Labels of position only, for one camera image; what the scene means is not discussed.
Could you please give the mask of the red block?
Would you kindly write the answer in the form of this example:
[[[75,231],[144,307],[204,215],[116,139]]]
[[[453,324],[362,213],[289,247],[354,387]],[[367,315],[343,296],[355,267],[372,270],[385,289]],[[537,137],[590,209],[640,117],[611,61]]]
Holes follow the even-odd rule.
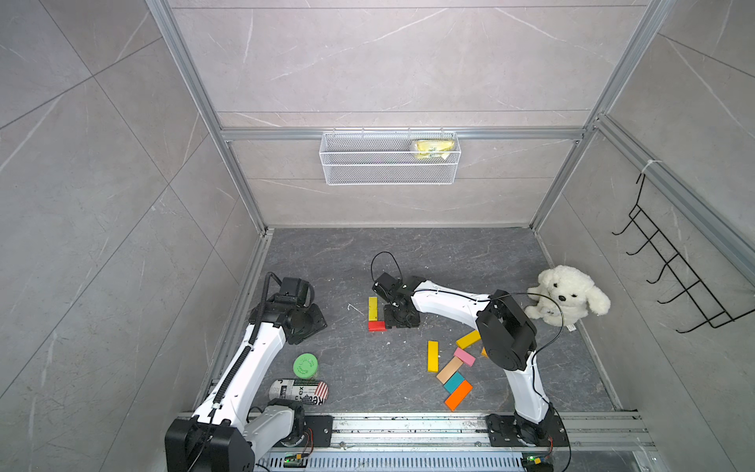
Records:
[[[369,321],[368,330],[370,332],[385,332],[387,330],[387,325],[382,321]]]

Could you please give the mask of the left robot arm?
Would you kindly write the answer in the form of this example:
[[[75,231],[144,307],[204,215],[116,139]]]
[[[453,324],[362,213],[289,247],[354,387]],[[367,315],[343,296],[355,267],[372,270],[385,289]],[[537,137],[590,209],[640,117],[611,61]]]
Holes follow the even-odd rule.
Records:
[[[297,461],[314,452],[315,432],[302,401],[275,398],[249,417],[261,381],[285,344],[299,344],[326,327],[314,299],[304,279],[265,275],[261,301],[219,384],[191,417],[175,419],[165,434],[169,471],[253,471],[275,446],[300,446]]]

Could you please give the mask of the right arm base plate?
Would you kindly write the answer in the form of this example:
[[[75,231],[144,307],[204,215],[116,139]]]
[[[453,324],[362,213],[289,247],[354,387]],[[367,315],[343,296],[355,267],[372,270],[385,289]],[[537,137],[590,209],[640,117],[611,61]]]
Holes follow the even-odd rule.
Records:
[[[489,414],[485,417],[491,446],[530,446],[531,448],[562,448],[569,446],[562,419],[549,410],[540,423],[525,420],[517,414]]]

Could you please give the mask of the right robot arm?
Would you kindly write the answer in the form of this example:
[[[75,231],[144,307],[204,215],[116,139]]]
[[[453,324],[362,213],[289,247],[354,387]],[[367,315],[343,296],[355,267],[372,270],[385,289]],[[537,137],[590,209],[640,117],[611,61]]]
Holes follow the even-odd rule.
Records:
[[[446,288],[421,277],[372,275],[373,291],[385,301],[388,328],[417,328],[422,314],[471,326],[481,336],[489,359],[505,371],[514,400],[512,414],[489,414],[486,429],[492,446],[520,442],[531,448],[569,446],[568,432],[548,399],[537,366],[537,329],[513,296]]]

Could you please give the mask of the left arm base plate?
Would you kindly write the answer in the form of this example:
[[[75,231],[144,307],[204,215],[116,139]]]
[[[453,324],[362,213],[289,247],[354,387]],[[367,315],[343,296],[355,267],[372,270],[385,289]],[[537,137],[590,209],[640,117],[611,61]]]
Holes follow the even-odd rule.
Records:
[[[332,415],[306,415],[302,435],[294,448],[329,448],[333,423]]]

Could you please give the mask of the tan wooden block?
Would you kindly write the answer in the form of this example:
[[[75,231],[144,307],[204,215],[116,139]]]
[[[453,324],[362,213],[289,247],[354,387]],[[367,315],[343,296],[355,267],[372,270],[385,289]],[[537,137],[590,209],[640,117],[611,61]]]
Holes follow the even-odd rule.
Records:
[[[441,370],[436,378],[444,385],[457,373],[463,361],[458,357],[453,357]]]

